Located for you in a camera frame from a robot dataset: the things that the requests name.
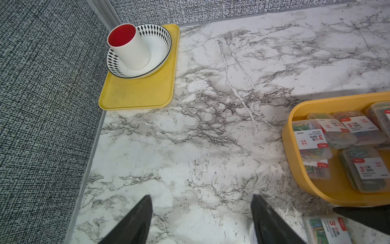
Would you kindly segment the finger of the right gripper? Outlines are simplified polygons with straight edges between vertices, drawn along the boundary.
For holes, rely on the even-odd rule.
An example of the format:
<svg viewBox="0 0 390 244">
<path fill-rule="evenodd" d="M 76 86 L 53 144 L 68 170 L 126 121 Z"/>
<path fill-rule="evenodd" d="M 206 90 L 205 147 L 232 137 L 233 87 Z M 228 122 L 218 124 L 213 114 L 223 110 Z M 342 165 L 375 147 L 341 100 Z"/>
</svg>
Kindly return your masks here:
<svg viewBox="0 0 390 244">
<path fill-rule="evenodd" d="M 334 207 L 333 212 L 383 234 L 390 234 L 389 204 L 373 207 Z"/>
</svg>

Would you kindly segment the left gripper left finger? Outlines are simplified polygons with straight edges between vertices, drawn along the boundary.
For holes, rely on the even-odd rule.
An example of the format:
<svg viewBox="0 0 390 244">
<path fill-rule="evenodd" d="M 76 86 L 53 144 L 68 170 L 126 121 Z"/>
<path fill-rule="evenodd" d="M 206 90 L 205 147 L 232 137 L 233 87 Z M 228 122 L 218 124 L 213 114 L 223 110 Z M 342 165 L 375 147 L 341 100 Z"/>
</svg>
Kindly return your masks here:
<svg viewBox="0 0 390 244">
<path fill-rule="evenodd" d="M 146 244 L 152 214 L 151 196 L 145 195 L 100 244 Z"/>
</svg>

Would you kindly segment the yellow plastic storage box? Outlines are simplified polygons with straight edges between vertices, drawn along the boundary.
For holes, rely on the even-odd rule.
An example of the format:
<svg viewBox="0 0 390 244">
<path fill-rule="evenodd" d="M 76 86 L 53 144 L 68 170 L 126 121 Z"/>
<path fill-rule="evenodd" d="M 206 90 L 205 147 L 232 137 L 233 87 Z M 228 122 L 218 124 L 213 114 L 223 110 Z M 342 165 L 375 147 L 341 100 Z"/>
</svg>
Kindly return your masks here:
<svg viewBox="0 0 390 244">
<path fill-rule="evenodd" d="M 390 194 L 361 193 L 355 190 L 347 178 L 338 156 L 333 149 L 329 160 L 331 178 L 329 180 L 311 180 L 306 173 L 303 160 L 292 130 L 292 122 L 303 120 L 312 112 L 335 113 L 348 110 L 363 110 L 376 102 L 389 101 L 389 92 L 344 96 L 311 100 L 298 104 L 290 112 L 282 130 L 282 140 L 289 164 L 296 183 L 306 192 L 339 206 L 379 206 L 390 203 Z"/>
</svg>

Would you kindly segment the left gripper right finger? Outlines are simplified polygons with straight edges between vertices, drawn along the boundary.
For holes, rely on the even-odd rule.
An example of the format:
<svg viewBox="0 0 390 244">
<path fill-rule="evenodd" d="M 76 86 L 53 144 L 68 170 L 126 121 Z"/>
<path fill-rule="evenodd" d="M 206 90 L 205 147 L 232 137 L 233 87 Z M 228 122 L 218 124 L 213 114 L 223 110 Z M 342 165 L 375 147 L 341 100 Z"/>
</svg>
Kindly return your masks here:
<svg viewBox="0 0 390 244">
<path fill-rule="evenodd" d="M 250 209 L 256 244 L 305 243 L 261 195 L 253 196 Z"/>
</svg>

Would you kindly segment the clear paper clip box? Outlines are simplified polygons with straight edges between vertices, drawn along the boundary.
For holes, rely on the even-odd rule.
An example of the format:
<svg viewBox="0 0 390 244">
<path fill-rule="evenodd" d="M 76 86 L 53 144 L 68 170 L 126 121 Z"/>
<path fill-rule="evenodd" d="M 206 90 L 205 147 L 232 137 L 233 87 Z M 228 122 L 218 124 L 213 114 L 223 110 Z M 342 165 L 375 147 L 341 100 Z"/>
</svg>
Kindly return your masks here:
<svg viewBox="0 0 390 244">
<path fill-rule="evenodd" d="M 304 228 L 309 244 L 357 244 L 351 222 L 341 216 L 306 216 Z"/>
</svg>

